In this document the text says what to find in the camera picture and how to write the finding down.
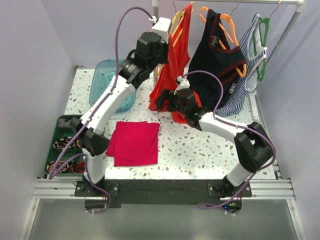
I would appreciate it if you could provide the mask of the yellow hanger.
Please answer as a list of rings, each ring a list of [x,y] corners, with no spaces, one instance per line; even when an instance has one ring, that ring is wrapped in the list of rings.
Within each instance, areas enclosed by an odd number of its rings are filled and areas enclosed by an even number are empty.
[[[185,13],[186,13],[185,10],[176,11],[175,15],[172,19],[170,34],[171,34],[172,38],[175,38],[173,46],[175,46],[177,44],[177,41],[179,40],[179,38],[182,34],[183,28],[180,29],[180,25],[182,24],[182,21],[184,20]],[[154,74],[153,74],[153,79],[155,81],[158,80],[158,77],[160,76],[163,68],[164,68],[163,64],[160,64],[155,68]]]

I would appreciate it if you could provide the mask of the red tank top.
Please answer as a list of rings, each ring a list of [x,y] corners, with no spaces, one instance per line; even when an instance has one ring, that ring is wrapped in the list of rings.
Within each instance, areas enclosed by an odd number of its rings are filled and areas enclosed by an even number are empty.
[[[162,66],[158,80],[149,95],[150,111],[167,112],[169,102],[164,102],[163,109],[157,108],[156,100],[161,96],[163,90],[174,91],[178,85],[176,79],[184,75],[185,67],[190,61],[188,46],[191,17],[194,3],[189,3],[183,10],[183,15],[172,33],[169,33],[168,64]]]

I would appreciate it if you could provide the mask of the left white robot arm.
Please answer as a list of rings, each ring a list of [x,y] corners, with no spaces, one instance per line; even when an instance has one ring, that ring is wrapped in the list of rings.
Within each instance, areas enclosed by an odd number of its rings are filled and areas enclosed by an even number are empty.
[[[119,106],[150,77],[159,64],[168,63],[170,34],[147,31],[137,39],[135,49],[119,65],[117,74],[99,100],[70,126],[79,140],[84,158],[86,191],[99,196],[104,190],[104,154],[110,144],[104,130]]]

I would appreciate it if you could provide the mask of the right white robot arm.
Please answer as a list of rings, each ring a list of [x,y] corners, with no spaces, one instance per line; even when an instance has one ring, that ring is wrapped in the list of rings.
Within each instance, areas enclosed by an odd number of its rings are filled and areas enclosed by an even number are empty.
[[[182,114],[190,127],[213,133],[235,145],[238,163],[215,187],[227,196],[235,196],[250,176],[275,157],[275,148],[260,123],[254,121],[246,125],[219,117],[206,107],[199,106],[191,89],[184,88],[177,92],[165,89],[155,104],[159,110]]]

